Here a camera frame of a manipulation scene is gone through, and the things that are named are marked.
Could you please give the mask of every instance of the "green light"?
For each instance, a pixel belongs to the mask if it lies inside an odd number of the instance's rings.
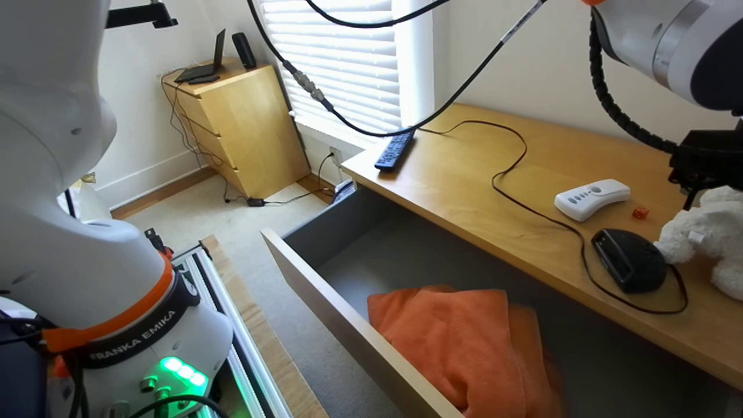
[[[184,367],[179,370],[179,376],[182,376],[182,378],[190,378],[194,372],[196,372],[194,367],[184,364]]]
[[[204,376],[204,374],[194,374],[194,376],[190,376],[190,383],[194,383],[194,385],[204,385],[204,383],[206,383],[206,376]]]
[[[172,393],[182,396],[204,396],[210,385],[206,374],[179,357],[161,357],[161,362],[153,370],[153,376],[161,376],[164,383],[172,385]]]
[[[184,367],[184,362],[177,357],[164,357],[164,367],[169,372],[179,372]]]

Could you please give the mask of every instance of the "wooden desk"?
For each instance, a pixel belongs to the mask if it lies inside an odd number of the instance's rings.
[[[565,218],[552,207],[555,192],[587,182],[614,177],[633,187],[629,203],[608,207],[587,223],[573,223],[585,240],[602,227],[623,227],[655,240],[684,207],[684,196],[667,182],[670,158],[644,144],[463,104],[450,106],[427,129],[449,131],[467,118],[496,122],[523,132],[530,154],[501,188],[542,214]],[[487,125],[463,125],[449,137],[418,132],[406,166],[392,177],[375,170],[381,148],[383,144],[346,160],[346,171],[375,192],[743,391],[743,304],[708,283],[711,263],[696,261],[680,267],[691,291],[691,307],[684,313],[641,313],[590,283],[573,234],[492,191],[492,175],[521,154],[521,142],[511,132]],[[650,209],[650,217],[634,221],[637,207]],[[620,296],[594,252],[587,254],[594,276]],[[677,282],[670,276],[658,296],[633,297],[633,303],[655,308],[677,307]]]

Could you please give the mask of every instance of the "white wall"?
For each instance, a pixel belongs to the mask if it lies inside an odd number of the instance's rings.
[[[148,0],[115,0],[137,8]],[[194,170],[196,156],[169,125],[169,104],[161,90],[161,74],[212,60],[215,38],[227,29],[226,55],[238,55],[232,32],[249,34],[261,55],[259,34],[245,0],[168,0],[179,25],[155,31],[151,24],[105,32],[101,55],[101,90],[110,101],[118,132],[93,170],[95,191],[110,207],[131,203]]]
[[[437,12],[439,95],[450,95],[532,0],[458,0]],[[587,73],[587,8],[555,0],[518,32],[460,103],[557,122],[628,137],[604,113]],[[711,113],[644,74],[608,62],[612,94],[649,131],[684,140],[693,129],[731,129],[730,113]]]

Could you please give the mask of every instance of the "orange band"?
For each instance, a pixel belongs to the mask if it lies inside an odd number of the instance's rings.
[[[66,328],[43,329],[43,338],[47,341],[47,351],[49,354],[66,354],[66,351],[87,346],[89,341],[115,334],[115,333],[133,326],[137,319],[143,319],[148,308],[153,308],[165,297],[165,293],[172,286],[169,259],[164,256],[164,261],[165,261],[165,273],[164,273],[161,282],[137,304],[133,304],[124,313],[110,319],[108,322],[87,328],[87,329],[66,329]]]

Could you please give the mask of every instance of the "window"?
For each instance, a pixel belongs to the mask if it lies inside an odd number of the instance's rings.
[[[326,12],[346,22],[388,22],[415,3],[420,0],[318,0]],[[355,125],[388,132],[420,118],[420,98],[408,94],[411,84],[427,82],[425,74],[418,76],[418,65],[411,65],[411,58],[420,55],[415,51],[422,40],[420,24],[375,31],[343,29],[318,17],[305,0],[266,0],[262,17],[276,50],[307,73]],[[298,124],[348,135],[287,69],[281,69],[281,79]]]

